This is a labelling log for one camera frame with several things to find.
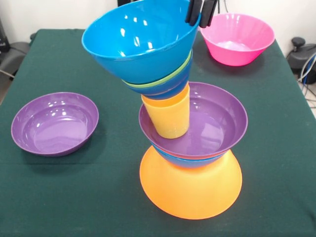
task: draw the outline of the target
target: bowl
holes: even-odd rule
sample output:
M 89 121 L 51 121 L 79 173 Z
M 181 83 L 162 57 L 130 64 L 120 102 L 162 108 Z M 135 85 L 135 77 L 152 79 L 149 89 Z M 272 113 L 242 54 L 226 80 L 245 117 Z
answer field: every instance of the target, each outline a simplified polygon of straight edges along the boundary
M 229 66 L 251 63 L 275 40 L 266 22 L 245 14 L 216 15 L 200 31 L 213 58 Z
M 184 155 L 176 155 L 176 154 L 169 154 L 168 151 L 165 151 L 164 149 L 162 148 L 159 148 L 159 150 L 161 150 L 162 152 L 170 155 L 170 156 L 173 156 L 173 157 L 177 157 L 177 158 L 180 158 L 180 159 L 190 159 L 190 160 L 195 160 L 195 159 L 209 159 L 209 158 L 214 158 L 214 157 L 220 157 L 222 156 L 224 153 L 226 153 L 227 151 L 223 151 L 223 152 L 220 152 L 220 153 L 216 153 L 216 154 L 213 154 L 211 156 L 184 156 Z
M 214 85 L 189 82 L 190 125 L 176 139 L 157 133 L 144 105 L 139 111 L 143 133 L 156 147 L 179 157 L 212 157 L 229 150 L 244 136 L 248 118 L 242 103 L 231 93 Z
M 128 83 L 124 80 L 122 80 L 126 85 L 128 85 L 129 87 L 133 87 L 133 88 L 137 88 L 137 89 L 142 89 L 142 88 L 149 88 L 149 87 L 155 87 L 158 86 L 160 84 L 165 84 L 167 81 L 170 81 L 172 79 L 174 79 L 174 77 L 176 75 L 178 75 L 180 72 L 182 72 L 184 70 L 184 68 L 191 62 L 191 59 L 193 59 L 193 51 L 191 50 L 187 59 L 183 62 L 183 64 L 181 64 L 181 66 L 179 68 L 177 68 L 175 71 L 173 71 L 171 74 L 169 74 L 168 76 L 153 81 L 151 83 L 146 83 L 146 84 L 132 84 L 132 83 Z
M 84 49 L 106 70 L 132 84 L 171 74 L 192 49 L 199 19 L 185 23 L 188 0 L 139 0 L 109 11 L 83 33 Z
M 198 167 L 206 166 L 206 165 L 211 164 L 212 162 L 216 161 L 217 159 L 219 159 L 223 155 L 223 154 L 221 154 L 221 155 L 218 155 L 218 156 L 215 156 L 212 158 L 207 158 L 207 159 L 203 159 L 203 158 L 202 159 L 183 159 L 183 158 L 172 156 L 172 155 L 162 151 L 161 149 L 159 149 L 155 145 L 153 145 L 153 147 L 167 161 L 169 161 L 170 163 L 172 163 L 174 165 L 184 167 L 184 168 L 198 168 Z
M 48 157 L 64 156 L 88 140 L 98 119 L 98 109 L 89 98 L 57 92 L 26 104 L 13 119 L 11 135 L 27 152 Z
M 145 194 L 158 208 L 189 220 L 224 212 L 242 186 L 241 169 L 231 150 L 207 166 L 192 169 L 171 164 L 150 146 L 139 175 Z
M 158 84 L 156 86 L 146 87 L 146 88 L 136 88 L 130 86 L 130 84 L 125 84 L 127 87 L 132 89 L 133 91 L 140 93 L 148 98 L 155 100 L 164 100 L 168 99 L 172 96 L 177 95 L 183 88 L 186 86 L 189 80 L 190 69 L 192 65 L 192 57 L 188 57 L 186 60 L 185 67 L 178 72 L 175 76 L 167 76 L 170 79 L 162 84 Z

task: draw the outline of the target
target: green tablecloth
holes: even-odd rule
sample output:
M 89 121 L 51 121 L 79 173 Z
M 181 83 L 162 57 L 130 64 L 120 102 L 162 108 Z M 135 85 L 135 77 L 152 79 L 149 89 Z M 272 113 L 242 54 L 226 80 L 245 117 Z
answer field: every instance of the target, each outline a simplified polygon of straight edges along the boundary
M 140 96 L 94 62 L 82 33 L 39 31 L 0 106 L 0 236 L 315 236 L 316 122 L 276 42 L 250 65 L 228 67 L 197 36 L 190 80 L 234 94 L 249 127 L 233 148 L 243 172 L 237 201 L 219 216 L 189 221 L 144 194 L 139 164 L 150 143 L 138 125 Z M 94 135 L 62 158 L 22 151 L 10 135 L 14 115 L 57 91 L 96 103 Z

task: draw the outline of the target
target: yellow cup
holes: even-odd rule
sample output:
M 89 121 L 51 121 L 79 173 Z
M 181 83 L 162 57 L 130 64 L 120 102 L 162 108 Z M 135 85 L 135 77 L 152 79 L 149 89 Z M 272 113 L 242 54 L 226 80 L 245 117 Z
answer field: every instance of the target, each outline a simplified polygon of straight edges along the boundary
M 153 100 L 142 95 L 142 101 L 161 137 L 178 138 L 188 131 L 190 117 L 189 83 L 180 93 L 171 98 Z

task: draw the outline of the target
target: white wall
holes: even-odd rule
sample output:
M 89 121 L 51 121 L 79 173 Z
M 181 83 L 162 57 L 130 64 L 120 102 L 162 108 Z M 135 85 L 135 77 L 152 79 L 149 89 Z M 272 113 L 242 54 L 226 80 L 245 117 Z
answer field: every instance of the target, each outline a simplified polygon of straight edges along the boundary
M 117 0 L 0 0 L 0 18 L 10 42 L 29 41 L 40 28 L 86 28 Z
M 225 12 L 221 0 L 221 12 Z M 266 21 L 286 55 L 292 49 L 291 39 L 305 38 L 316 43 L 316 0 L 226 0 L 229 12 L 250 14 Z
M 221 1 L 221 12 L 224 0 Z M 291 38 L 316 43 L 316 0 L 226 0 L 229 12 L 240 12 L 268 22 L 286 54 Z M 117 6 L 117 0 L 0 0 L 0 17 L 10 42 L 28 41 L 40 28 L 86 28 Z

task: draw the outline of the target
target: green bowl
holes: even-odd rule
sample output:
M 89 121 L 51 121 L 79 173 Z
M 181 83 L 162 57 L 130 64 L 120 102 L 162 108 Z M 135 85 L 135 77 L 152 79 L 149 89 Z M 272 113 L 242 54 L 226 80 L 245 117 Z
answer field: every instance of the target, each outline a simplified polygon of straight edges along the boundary
M 171 78 L 173 78 L 174 76 L 178 75 L 189 63 L 190 59 L 191 59 L 191 51 L 187 57 L 187 59 L 184 61 L 184 63 L 177 69 L 175 70 L 173 73 L 167 75 L 166 77 L 153 81 L 151 83 L 146 83 L 146 84 L 131 84 L 128 83 L 124 80 L 122 80 L 126 85 L 130 86 L 130 87 L 134 87 L 134 88 L 147 88 L 147 87 L 152 87 L 152 86 L 156 86 L 162 83 L 165 83 L 166 81 L 170 80 Z

